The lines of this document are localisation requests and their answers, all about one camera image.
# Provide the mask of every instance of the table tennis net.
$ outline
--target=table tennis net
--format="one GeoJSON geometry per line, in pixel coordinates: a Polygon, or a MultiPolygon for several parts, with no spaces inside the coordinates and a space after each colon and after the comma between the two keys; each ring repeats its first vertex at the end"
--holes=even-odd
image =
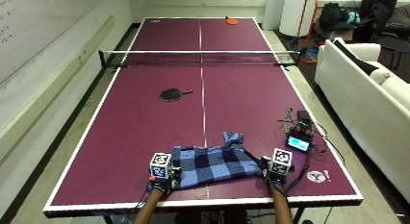
{"type": "Polygon", "coordinates": [[[102,67],[138,64],[275,64],[278,52],[271,51],[99,51],[102,67]]]}

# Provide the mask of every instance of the ping pong table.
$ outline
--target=ping pong table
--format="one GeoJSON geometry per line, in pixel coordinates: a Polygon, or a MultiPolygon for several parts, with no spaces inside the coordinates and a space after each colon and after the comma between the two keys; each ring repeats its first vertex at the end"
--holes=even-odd
{"type": "MultiPolygon", "coordinates": [[[[131,51],[271,51],[256,22],[239,18],[146,18],[131,51]]],[[[118,69],[43,207],[46,217],[123,214],[138,204],[154,153],[174,146],[220,146],[222,132],[243,134],[256,157],[274,148],[292,152],[295,180],[306,154],[284,146],[286,110],[311,114],[287,71],[272,64],[139,64],[118,69]],[[175,102],[162,102],[167,88],[191,88],[175,102]]],[[[314,142],[324,143],[319,135],[314,142]]],[[[290,207],[356,206],[362,196],[334,148],[310,154],[308,172],[288,192],[290,207]]],[[[158,212],[272,208],[259,177],[175,190],[158,212]]]]}

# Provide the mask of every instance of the couch cushion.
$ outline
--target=couch cushion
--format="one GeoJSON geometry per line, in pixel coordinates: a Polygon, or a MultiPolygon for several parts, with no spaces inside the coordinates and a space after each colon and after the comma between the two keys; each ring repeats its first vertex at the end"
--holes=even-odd
{"type": "Polygon", "coordinates": [[[382,88],[398,103],[410,111],[410,87],[398,77],[391,76],[382,84],[382,88]]]}
{"type": "Polygon", "coordinates": [[[372,64],[363,62],[360,59],[358,59],[356,55],[350,51],[350,49],[346,47],[344,42],[342,39],[336,38],[332,42],[335,47],[342,51],[342,53],[346,55],[346,57],[358,65],[360,70],[370,75],[371,72],[378,69],[376,66],[372,64]]]}
{"type": "Polygon", "coordinates": [[[374,82],[380,86],[386,79],[391,77],[391,73],[384,68],[378,68],[370,73],[370,78],[374,80],[374,82]]]}

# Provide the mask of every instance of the ping pong paddle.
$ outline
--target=ping pong paddle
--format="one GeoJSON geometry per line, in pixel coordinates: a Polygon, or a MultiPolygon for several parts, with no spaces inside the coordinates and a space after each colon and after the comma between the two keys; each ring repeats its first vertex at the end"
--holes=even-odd
{"type": "Polygon", "coordinates": [[[239,21],[236,19],[228,18],[227,16],[224,17],[224,22],[228,25],[235,25],[239,23],[239,21]]]}
{"type": "Polygon", "coordinates": [[[193,93],[191,89],[178,90],[177,88],[167,88],[163,90],[158,96],[162,101],[178,101],[183,94],[193,93]]]}

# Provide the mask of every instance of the blue plaid cloth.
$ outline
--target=blue plaid cloth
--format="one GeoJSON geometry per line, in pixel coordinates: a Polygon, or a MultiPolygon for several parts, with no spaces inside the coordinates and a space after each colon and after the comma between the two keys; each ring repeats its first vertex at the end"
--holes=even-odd
{"type": "Polygon", "coordinates": [[[243,136],[223,132],[222,137],[223,146],[173,148],[173,166],[182,171],[174,189],[260,175],[256,159],[242,146],[243,136]]]}

